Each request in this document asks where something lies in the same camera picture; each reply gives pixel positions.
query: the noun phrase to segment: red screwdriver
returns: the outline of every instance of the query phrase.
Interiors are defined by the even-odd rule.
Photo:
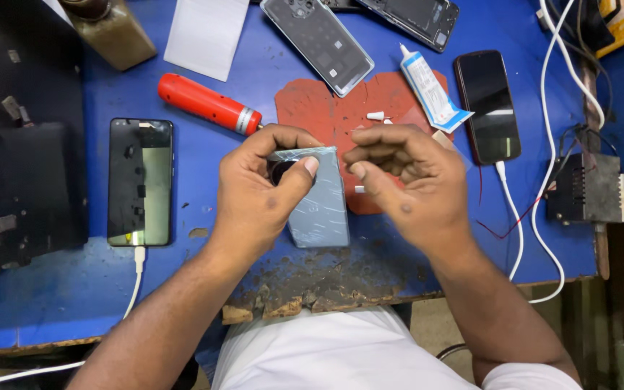
[[[160,78],[158,96],[241,135],[250,136],[264,127],[257,111],[178,74],[166,73]]]

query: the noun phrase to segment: black smartphone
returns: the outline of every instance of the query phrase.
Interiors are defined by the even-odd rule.
[[[459,17],[459,7],[449,0],[357,1],[438,53],[445,51]]]
[[[374,68],[372,58],[320,0],[262,0],[260,6],[338,97]]]
[[[497,50],[464,54],[454,61],[454,70],[462,108],[475,112],[466,129],[478,162],[494,164],[521,155],[502,54]]]
[[[110,122],[108,244],[170,244],[173,161],[172,122]]]

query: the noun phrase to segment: forearm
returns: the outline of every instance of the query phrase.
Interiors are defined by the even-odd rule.
[[[68,389],[169,389],[247,271],[246,256],[207,244],[117,325]]]
[[[458,248],[431,263],[473,354],[477,383],[492,368],[510,362],[550,364],[578,381],[555,332],[473,239]]]

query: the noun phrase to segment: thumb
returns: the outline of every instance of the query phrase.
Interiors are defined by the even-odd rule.
[[[281,181],[275,191],[279,194],[278,199],[286,209],[292,211],[307,195],[312,188],[317,168],[319,168],[319,160],[314,157],[305,157],[293,164],[281,176]]]
[[[377,165],[360,161],[351,165],[350,171],[363,182],[365,193],[385,212],[391,212],[401,201],[402,191]]]

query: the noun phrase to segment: white cable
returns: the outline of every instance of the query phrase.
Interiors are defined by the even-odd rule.
[[[550,14],[548,13],[548,7],[546,6],[546,0],[539,0],[539,1],[541,4],[541,10],[543,11],[543,18],[546,20],[546,24],[548,24],[548,28],[551,31],[554,31],[552,34],[552,42],[550,43],[551,48],[548,50],[549,52],[548,56],[550,56],[553,42],[557,41],[560,51],[562,52],[562,56],[565,58],[565,62],[567,63],[567,70],[569,70],[570,75],[574,79],[575,83],[577,83],[577,86],[582,90],[582,92],[584,92],[584,95],[586,95],[586,98],[591,102],[592,105],[594,105],[594,108],[598,112],[598,129],[601,130],[603,125],[606,123],[606,117],[605,115],[603,115],[603,109],[598,104],[598,101],[596,100],[594,95],[585,87],[584,83],[582,83],[582,81],[579,79],[579,76],[577,76],[577,72],[574,70],[574,66],[572,66],[572,60],[570,60],[570,55],[567,52],[567,48],[565,47],[564,42],[562,41],[562,38],[560,38],[560,34],[559,34],[560,29],[555,28],[555,25],[553,24],[553,20],[550,19]],[[574,3],[574,0],[570,0],[567,3],[567,6],[569,7],[570,5],[572,5],[572,3]],[[567,15],[560,16],[560,22],[558,22],[559,26],[561,26],[561,23],[565,21],[566,16]],[[545,75],[546,73],[546,65],[547,65],[546,63],[543,64],[543,75]]]
[[[64,366],[38,368],[36,370],[23,371],[23,372],[11,374],[11,375],[8,375],[8,376],[0,376],[0,382],[5,382],[7,380],[17,379],[17,378],[20,378],[20,377],[34,376],[34,375],[38,375],[38,374],[53,373],[55,371],[68,370],[70,368],[81,367],[84,363],[85,363],[85,361],[80,361],[78,363],[65,364]]]
[[[134,302],[136,302],[137,294],[139,293],[139,286],[141,285],[141,275],[143,273],[143,262],[146,261],[146,247],[137,246],[134,248],[134,262],[136,263],[136,284],[134,286],[134,294],[132,295],[132,300],[129,302],[129,307],[127,307],[127,311],[124,314],[122,319],[127,318],[129,312],[131,312],[134,307]],[[79,361],[78,363],[70,363],[65,364],[64,366],[56,366],[56,367],[47,367],[47,368],[38,368],[36,370],[23,371],[20,373],[11,374],[8,376],[0,376],[0,382],[5,382],[7,380],[18,379],[20,377],[26,376],[34,376],[38,374],[44,373],[53,373],[55,371],[63,371],[68,370],[70,368],[81,367],[86,361]]]
[[[122,319],[127,318],[129,312],[132,311],[134,303],[136,302],[137,295],[139,295],[139,287],[141,286],[141,275],[143,273],[143,262],[146,261],[146,247],[136,246],[134,247],[134,262],[136,263],[136,283],[134,284],[134,292],[132,293],[132,299],[129,301],[127,311],[124,313]]]
[[[543,246],[543,249],[548,253],[552,262],[555,263],[555,266],[558,268],[558,272],[560,273],[560,283],[558,288],[555,291],[545,297],[540,299],[530,300],[529,303],[540,303],[545,302],[547,300],[553,299],[555,296],[562,291],[563,286],[565,285],[565,271],[562,269],[562,265],[558,258],[553,254],[550,248],[546,245],[546,243],[541,238],[541,235],[538,233],[538,226],[536,225],[536,212],[538,210],[538,205],[540,204],[541,198],[543,196],[543,192],[546,190],[546,185],[548,184],[548,179],[550,179],[550,173],[553,171],[553,165],[555,164],[555,142],[553,141],[553,132],[550,130],[550,120],[548,117],[548,104],[546,103],[546,70],[548,70],[548,61],[550,60],[550,53],[553,52],[553,47],[555,46],[555,41],[559,38],[560,28],[565,21],[565,17],[567,17],[567,13],[570,8],[572,8],[572,4],[574,4],[574,0],[569,0],[567,6],[565,7],[562,15],[560,15],[560,21],[558,22],[558,26],[555,27],[552,33],[552,40],[550,40],[550,45],[548,46],[548,52],[546,53],[546,59],[543,60],[543,71],[541,73],[541,101],[543,103],[543,119],[546,122],[546,134],[548,135],[548,142],[550,143],[550,164],[548,165],[548,171],[546,172],[546,177],[543,178],[543,183],[541,184],[541,188],[538,191],[538,195],[536,195],[536,201],[533,205],[533,210],[531,210],[531,225],[533,226],[533,233],[538,239],[538,242]],[[546,8],[545,0],[541,0],[541,9],[543,10],[543,14],[546,16],[546,21],[550,20],[550,15],[548,14],[548,8]]]
[[[519,253],[516,254],[515,266],[512,267],[512,270],[510,271],[510,280],[512,280],[515,278],[516,269],[519,268],[519,263],[521,262],[521,255],[524,253],[524,229],[521,227],[521,222],[519,220],[519,213],[516,211],[515,202],[512,201],[512,195],[510,195],[510,189],[507,186],[507,175],[505,174],[505,162],[504,161],[496,162],[495,169],[497,170],[497,173],[500,176],[500,181],[502,182],[502,188],[505,190],[507,201],[510,203],[512,212],[515,214],[516,227],[519,232]]]

